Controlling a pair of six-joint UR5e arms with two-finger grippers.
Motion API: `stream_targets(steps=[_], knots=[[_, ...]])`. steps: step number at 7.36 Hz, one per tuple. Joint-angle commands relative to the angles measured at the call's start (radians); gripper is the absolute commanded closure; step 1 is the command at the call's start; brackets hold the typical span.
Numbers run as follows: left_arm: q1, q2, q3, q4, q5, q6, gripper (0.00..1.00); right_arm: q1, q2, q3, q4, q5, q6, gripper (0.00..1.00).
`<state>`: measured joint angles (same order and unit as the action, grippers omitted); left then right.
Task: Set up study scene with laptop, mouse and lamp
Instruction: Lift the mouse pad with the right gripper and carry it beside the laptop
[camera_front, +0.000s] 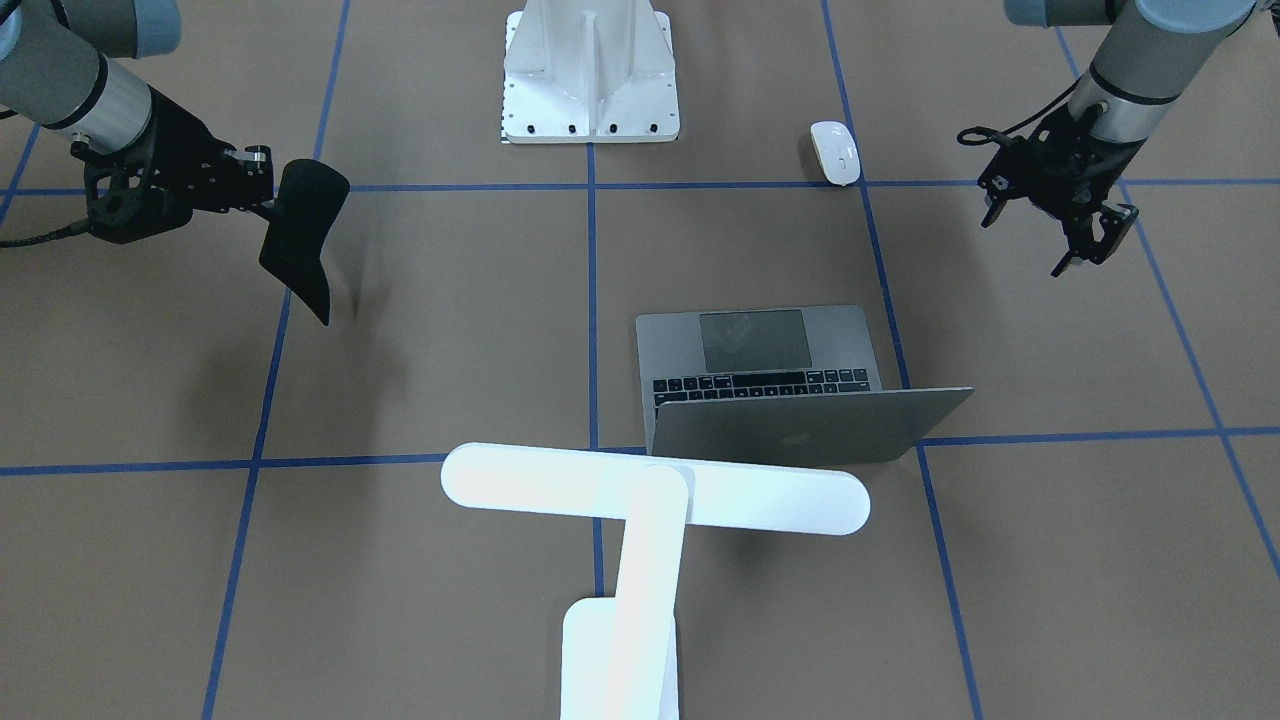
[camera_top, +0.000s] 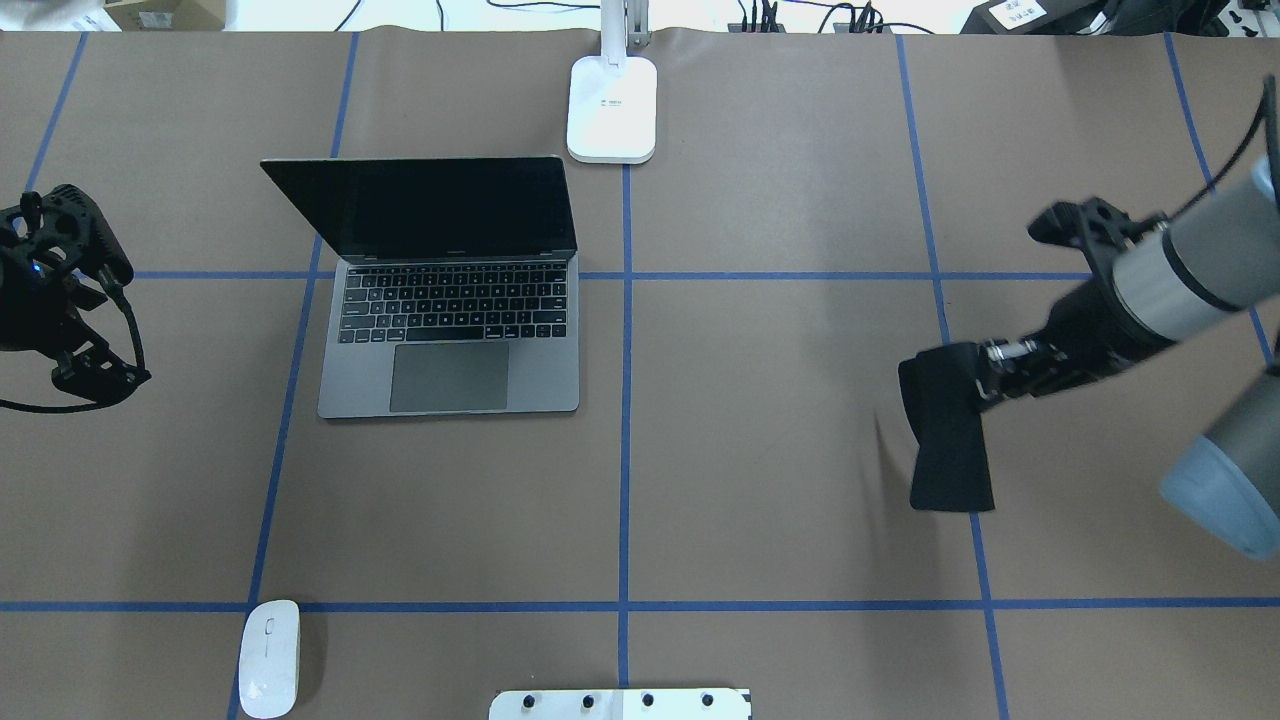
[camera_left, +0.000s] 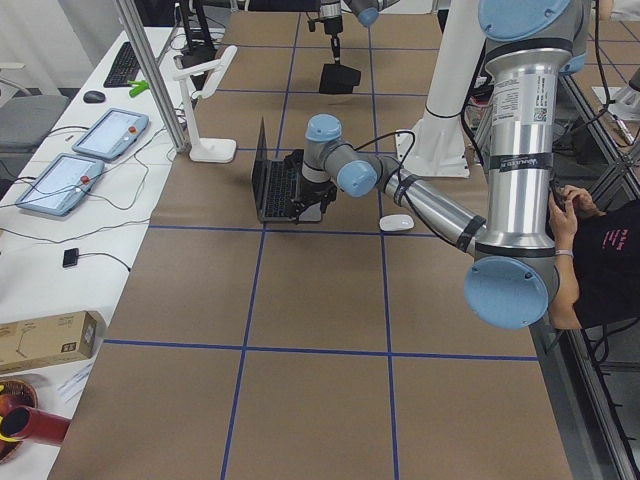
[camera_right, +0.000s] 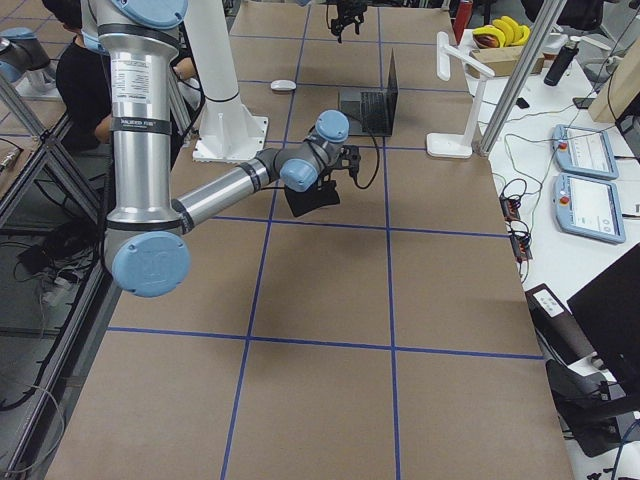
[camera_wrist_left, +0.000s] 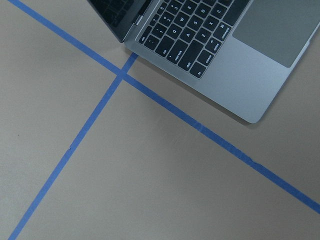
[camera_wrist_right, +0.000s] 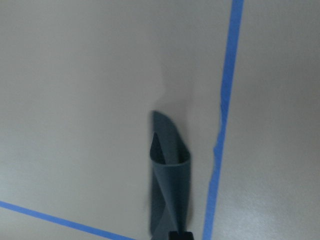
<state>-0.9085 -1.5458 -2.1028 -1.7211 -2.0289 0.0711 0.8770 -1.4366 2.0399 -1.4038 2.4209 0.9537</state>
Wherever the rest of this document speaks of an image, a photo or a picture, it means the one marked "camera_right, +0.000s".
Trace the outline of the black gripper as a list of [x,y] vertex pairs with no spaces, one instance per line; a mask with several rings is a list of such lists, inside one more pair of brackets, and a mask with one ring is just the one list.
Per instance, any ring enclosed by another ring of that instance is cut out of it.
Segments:
[[318,177],[318,188],[319,189],[335,189],[337,187],[337,182],[332,178],[331,172],[321,172]]
[[361,25],[364,22],[365,2],[362,0],[337,0],[337,17],[331,20],[331,27],[335,28],[335,36],[342,42],[342,32],[348,25]]

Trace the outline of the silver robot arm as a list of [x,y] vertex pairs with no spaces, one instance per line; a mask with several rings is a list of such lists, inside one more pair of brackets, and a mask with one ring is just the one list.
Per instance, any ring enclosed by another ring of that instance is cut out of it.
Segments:
[[[274,181],[304,192],[338,161],[349,122],[336,110],[321,113],[299,147],[264,147],[268,121],[240,99],[220,2],[85,1],[81,11],[85,44],[110,59],[116,200],[104,258],[121,289],[141,297],[172,291],[189,272],[187,232]],[[173,198],[170,102],[178,93],[171,63],[181,35],[205,96],[197,156],[232,169]]]
[[[158,31],[178,27],[187,13],[186,1],[112,1],[112,4],[133,22]],[[337,17],[326,17],[327,28],[339,42],[349,25],[360,33],[367,10],[365,1],[329,1],[329,4],[336,5]],[[1,32],[1,76],[16,83],[24,75],[39,92],[54,88],[55,68],[36,34],[29,28],[6,29]]]

